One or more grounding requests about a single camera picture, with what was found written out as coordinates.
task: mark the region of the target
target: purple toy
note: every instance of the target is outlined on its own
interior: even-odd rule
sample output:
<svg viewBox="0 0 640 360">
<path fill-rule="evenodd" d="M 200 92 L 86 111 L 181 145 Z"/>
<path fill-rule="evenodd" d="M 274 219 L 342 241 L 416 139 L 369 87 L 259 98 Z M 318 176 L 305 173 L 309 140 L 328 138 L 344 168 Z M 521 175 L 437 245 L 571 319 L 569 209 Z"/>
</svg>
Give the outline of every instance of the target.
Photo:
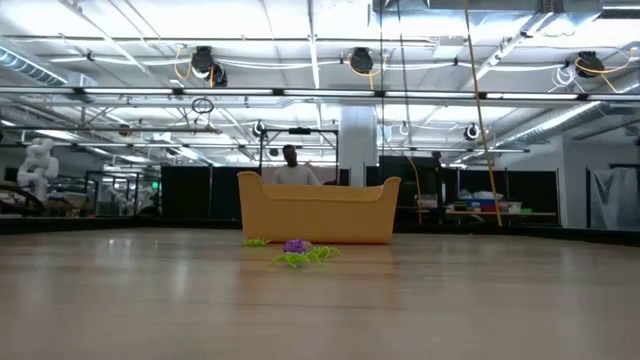
<svg viewBox="0 0 640 360">
<path fill-rule="evenodd" d="M 289 240 L 284 243 L 282 249 L 285 253 L 305 254 L 307 252 L 307 241 L 304 240 Z"/>
</svg>

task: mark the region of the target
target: yellow bin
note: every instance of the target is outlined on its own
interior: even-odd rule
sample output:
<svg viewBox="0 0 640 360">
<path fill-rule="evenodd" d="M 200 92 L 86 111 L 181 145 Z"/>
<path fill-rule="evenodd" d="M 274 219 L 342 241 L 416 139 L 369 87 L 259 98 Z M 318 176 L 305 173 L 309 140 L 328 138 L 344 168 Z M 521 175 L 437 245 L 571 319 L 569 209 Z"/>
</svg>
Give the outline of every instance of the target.
<svg viewBox="0 0 640 360">
<path fill-rule="evenodd" d="M 238 173 L 242 229 L 247 239 L 312 243 L 386 244 L 391 240 L 400 178 L 383 186 L 263 184 Z"/>
</svg>

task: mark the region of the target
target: light wood floor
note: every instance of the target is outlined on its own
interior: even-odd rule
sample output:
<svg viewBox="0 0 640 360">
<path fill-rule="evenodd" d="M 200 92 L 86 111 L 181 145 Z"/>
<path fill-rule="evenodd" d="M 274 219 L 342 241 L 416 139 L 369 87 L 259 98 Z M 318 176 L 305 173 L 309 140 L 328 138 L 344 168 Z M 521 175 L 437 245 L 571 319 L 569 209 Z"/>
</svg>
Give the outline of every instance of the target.
<svg viewBox="0 0 640 360">
<path fill-rule="evenodd" d="M 0 237 L 0 359 L 640 358 L 640 249 L 399 235 L 292 271 L 240 237 Z"/>
</svg>

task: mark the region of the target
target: white column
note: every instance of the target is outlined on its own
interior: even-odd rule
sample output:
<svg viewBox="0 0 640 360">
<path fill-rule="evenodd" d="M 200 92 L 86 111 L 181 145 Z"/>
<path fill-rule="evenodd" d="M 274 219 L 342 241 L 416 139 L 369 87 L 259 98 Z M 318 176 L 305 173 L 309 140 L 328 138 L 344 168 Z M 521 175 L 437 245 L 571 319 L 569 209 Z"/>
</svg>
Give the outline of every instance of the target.
<svg viewBox="0 0 640 360">
<path fill-rule="evenodd" d="M 344 106 L 340 117 L 340 169 L 348 169 L 351 185 L 364 186 L 365 166 L 375 166 L 376 117 L 371 106 Z"/>
</svg>

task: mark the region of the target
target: man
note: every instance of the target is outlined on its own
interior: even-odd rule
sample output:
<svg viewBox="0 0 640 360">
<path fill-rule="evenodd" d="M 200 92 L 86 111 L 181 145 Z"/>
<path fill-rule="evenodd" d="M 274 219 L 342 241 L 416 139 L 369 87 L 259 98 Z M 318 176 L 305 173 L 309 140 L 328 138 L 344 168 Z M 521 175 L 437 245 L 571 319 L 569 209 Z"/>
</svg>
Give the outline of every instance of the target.
<svg viewBox="0 0 640 360">
<path fill-rule="evenodd" d="M 276 171 L 274 183 L 289 185 L 320 185 L 311 169 L 298 165 L 298 154 L 293 145 L 285 145 L 282 154 L 287 165 Z"/>
</svg>

